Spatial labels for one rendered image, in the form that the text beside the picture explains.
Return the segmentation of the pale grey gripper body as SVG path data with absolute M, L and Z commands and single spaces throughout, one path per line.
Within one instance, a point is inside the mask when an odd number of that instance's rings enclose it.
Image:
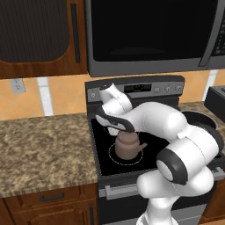
M 111 136 L 117 136 L 119 133 L 119 130 L 116 128 L 108 127 L 107 129 L 108 129 L 109 135 Z

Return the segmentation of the black stove with oven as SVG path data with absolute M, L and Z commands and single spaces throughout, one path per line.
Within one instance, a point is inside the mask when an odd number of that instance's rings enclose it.
M 87 113 L 97 163 L 98 191 L 104 189 L 106 185 L 117 187 L 136 184 L 140 175 L 157 169 L 156 156 L 169 145 L 165 139 L 139 132 L 140 144 L 147 143 L 148 146 L 132 160 L 123 160 L 116 155 L 116 137 L 109 135 L 107 127 L 100 125 L 96 119 L 96 112 L 103 105 L 99 94 L 100 88 L 110 83 L 128 95 L 133 107 L 146 102 L 157 102 L 180 111 L 178 101 L 183 90 L 176 91 L 176 87 L 181 85 L 184 88 L 185 79 L 182 76 L 138 76 L 86 83 Z M 171 87 L 169 92 L 164 90 L 167 86 Z M 155 93 L 156 87 L 160 88 L 160 92 Z M 91 98 L 92 92 L 96 93 L 94 99 Z M 216 182 L 214 180 L 212 189 L 203 195 L 178 198 L 171 209 L 171 216 L 178 225 L 198 225 Z M 148 203 L 149 201 L 140 194 L 115 200 L 98 196 L 98 225 L 136 225 L 139 217 L 147 209 Z

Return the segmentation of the brown kettle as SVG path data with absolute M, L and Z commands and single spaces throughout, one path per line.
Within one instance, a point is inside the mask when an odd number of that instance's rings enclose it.
M 147 146 L 147 143 L 140 144 L 137 133 L 119 131 L 115 139 L 115 153 L 123 160 L 136 158 L 139 152 Z

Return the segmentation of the wooden drawer front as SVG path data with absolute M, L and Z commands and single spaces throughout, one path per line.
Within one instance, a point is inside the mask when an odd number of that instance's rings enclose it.
M 59 194 L 64 192 L 64 198 L 61 200 L 52 200 L 46 202 L 40 202 L 41 194 Z M 27 209 L 28 207 L 40 207 L 44 205 L 54 204 L 58 202 L 66 202 L 71 200 L 88 200 L 97 196 L 97 185 L 79 185 L 73 187 L 67 187 L 62 189 L 49 190 L 44 192 L 35 192 L 29 194 L 22 194 L 18 196 L 12 196 L 4 198 L 7 206 L 11 211 Z

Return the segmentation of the black pan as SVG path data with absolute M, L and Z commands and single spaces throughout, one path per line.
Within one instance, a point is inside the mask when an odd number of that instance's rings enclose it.
M 202 127 L 205 129 L 217 129 L 217 123 L 209 116 L 205 115 L 203 112 L 197 111 L 182 111 L 187 119 L 187 122 L 196 127 Z

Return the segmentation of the plain wooden cupboard door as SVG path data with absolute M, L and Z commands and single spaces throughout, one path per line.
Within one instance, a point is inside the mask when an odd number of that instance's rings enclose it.
M 98 225 L 96 204 L 88 200 L 32 208 L 12 215 L 16 225 L 90 225 L 89 204 L 93 205 L 94 222 Z

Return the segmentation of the black microwave oven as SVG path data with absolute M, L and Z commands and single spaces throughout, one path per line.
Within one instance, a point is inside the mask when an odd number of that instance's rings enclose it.
M 200 60 L 218 0 L 84 0 L 92 77 L 225 69 L 225 10 L 205 67 Z

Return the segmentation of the black toaster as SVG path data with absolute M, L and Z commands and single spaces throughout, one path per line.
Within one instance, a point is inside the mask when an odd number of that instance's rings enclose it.
M 209 87 L 204 106 L 225 123 L 225 85 Z

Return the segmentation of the wooden cupboard door, dark pane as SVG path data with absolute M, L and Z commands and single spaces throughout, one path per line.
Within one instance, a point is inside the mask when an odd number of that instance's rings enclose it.
M 76 4 L 76 63 L 70 4 Z M 0 0 L 0 79 L 87 72 L 84 0 Z

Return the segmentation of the wooden base cupboard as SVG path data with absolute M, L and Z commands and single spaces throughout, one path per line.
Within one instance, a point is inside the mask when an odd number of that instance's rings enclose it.
M 216 183 L 214 194 L 200 218 L 200 223 L 223 219 L 225 219 L 225 179 Z

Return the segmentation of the grey wall socket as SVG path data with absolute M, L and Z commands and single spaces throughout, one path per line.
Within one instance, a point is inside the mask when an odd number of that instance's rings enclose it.
M 10 80 L 12 92 L 15 94 L 25 93 L 25 85 L 22 78 L 14 78 Z

